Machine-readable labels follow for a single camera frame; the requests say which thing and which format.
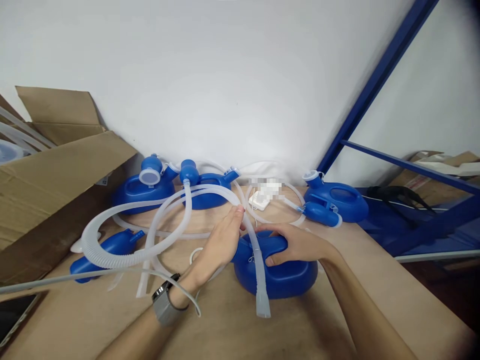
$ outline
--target blue metal shelf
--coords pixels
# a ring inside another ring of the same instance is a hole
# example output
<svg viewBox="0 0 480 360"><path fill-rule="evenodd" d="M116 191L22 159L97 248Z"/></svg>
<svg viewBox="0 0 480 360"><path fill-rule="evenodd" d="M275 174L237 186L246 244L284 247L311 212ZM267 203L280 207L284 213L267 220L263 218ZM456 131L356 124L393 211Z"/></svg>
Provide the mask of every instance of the blue metal shelf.
<svg viewBox="0 0 480 360"><path fill-rule="evenodd" d="M386 244L384 248L392 256L400 256L423 243L448 235L455 228L480 217L480 187L349 141L350 136L437 3L438 0L416 0L414 2L317 168L319 172L326 174L344 146L347 146L473 195L450 210L423 223L415 230L401 235L398 240Z"/></svg>

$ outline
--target cardboard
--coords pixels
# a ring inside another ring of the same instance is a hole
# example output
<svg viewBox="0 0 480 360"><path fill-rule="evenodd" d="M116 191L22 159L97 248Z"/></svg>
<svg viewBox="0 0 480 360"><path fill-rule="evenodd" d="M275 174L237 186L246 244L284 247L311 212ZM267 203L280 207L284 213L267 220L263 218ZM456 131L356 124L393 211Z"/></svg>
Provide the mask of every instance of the cardboard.
<svg viewBox="0 0 480 360"><path fill-rule="evenodd" d="M443 156L443 159L442 157L435 159L435 155L443 155L443 153L439 151L419 151L409 161L421 165L425 163L425 160L430 160L434 161L430 162L430 165L445 164L449 167L457 167L459 170L462 164L469 165L471 163L476 167L480 162L480 157L470 151L463 152L457 156ZM474 176L471 178L466 177L464 179L468 183L480 186L480 176ZM388 186L404 186L412 189L430 206L449 203L470 195L468 192L459 190L453 186L444 184L443 182L433 180L427 176L419 175L410 170L403 170L399 176L388 184Z"/></svg>
<svg viewBox="0 0 480 360"><path fill-rule="evenodd" d="M89 92L25 86L16 91L35 128L56 145L104 132Z"/></svg>
<svg viewBox="0 0 480 360"><path fill-rule="evenodd" d="M17 91L29 124L59 146L0 166L0 285L49 272L110 205L112 191L125 179L119 167L137 153L112 131L104 132L88 92Z"/></svg>
<svg viewBox="0 0 480 360"><path fill-rule="evenodd" d="M108 131L0 166L0 241L18 240L135 153Z"/></svg>

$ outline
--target wooden table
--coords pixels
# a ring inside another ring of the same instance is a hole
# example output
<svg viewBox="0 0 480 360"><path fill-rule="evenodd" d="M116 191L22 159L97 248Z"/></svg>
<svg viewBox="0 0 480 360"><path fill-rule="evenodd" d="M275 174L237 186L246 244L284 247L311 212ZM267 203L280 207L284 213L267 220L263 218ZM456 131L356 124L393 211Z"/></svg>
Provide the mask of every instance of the wooden table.
<svg viewBox="0 0 480 360"><path fill-rule="evenodd" d="M287 198L299 203L290 189ZM194 211L187 233L208 232L229 210L228 204ZM129 221L148 226L155 211ZM172 231L183 209L172 211L161 225ZM270 221L292 222L298 214L273 201L261 215ZM453 359L473 339L473 332L435 296L386 253L357 224L327 228L306 220L302 228L334 244L371 298L419 359ZM107 236L119 229L111 221ZM205 240L179 240L160 260L172 272L183 272L189 255ZM69 273L78 254L69 255L48 276ZM114 275L86 284L74 281L49 286L49 293L32 314L2 359L94 359L150 304L135 297L140 274L126 273L107 292ZM152 281L150 294L160 284ZM24 291L24 294L35 290ZM2 295L0 300L20 295ZM271 300L271 319L256 316L255 297L237 282L233 266L201 291L202 317L193 306L162 351L162 359L352 359L356 357L347 324L327 276L320 273L305 295Z"/></svg>

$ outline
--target finger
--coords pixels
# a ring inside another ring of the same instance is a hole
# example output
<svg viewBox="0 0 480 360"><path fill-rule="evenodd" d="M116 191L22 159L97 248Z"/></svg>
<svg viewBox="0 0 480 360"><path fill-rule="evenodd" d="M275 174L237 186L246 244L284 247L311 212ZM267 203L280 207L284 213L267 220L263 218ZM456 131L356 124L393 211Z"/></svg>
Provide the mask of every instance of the finger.
<svg viewBox="0 0 480 360"><path fill-rule="evenodd" d="M256 233L259 233L261 231L273 231L273 232L277 232L278 234L285 235L284 234L285 224L284 223L262 224L255 229Z"/></svg>
<svg viewBox="0 0 480 360"><path fill-rule="evenodd" d="M268 267L277 266L283 264L287 261L293 260L292 255L290 254L289 249L287 248L285 251L277 252L265 259L265 264Z"/></svg>
<svg viewBox="0 0 480 360"><path fill-rule="evenodd" d="M244 207L242 205L235 206L235 211L230 221L230 225L235 226L237 229L240 229L243 219L244 219Z"/></svg>
<svg viewBox="0 0 480 360"><path fill-rule="evenodd" d="M228 214L225 216L225 220L228 220L227 224L232 221L236 211L237 211L237 206L232 206Z"/></svg>

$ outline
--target tube connector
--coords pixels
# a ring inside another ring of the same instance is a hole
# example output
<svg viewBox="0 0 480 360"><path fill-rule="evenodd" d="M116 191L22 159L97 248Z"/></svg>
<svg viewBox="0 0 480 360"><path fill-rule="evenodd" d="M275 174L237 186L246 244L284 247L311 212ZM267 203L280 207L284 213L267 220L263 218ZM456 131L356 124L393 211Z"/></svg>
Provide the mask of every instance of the tube connector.
<svg viewBox="0 0 480 360"><path fill-rule="evenodd" d="M320 173L317 170L310 170L301 178L305 180L308 186L310 186L312 189L318 189L323 185L323 181L320 178Z"/></svg>
<svg viewBox="0 0 480 360"><path fill-rule="evenodd" d="M231 183L233 180L240 177L242 173L236 167L230 166L228 170L223 174L223 178L226 182Z"/></svg>

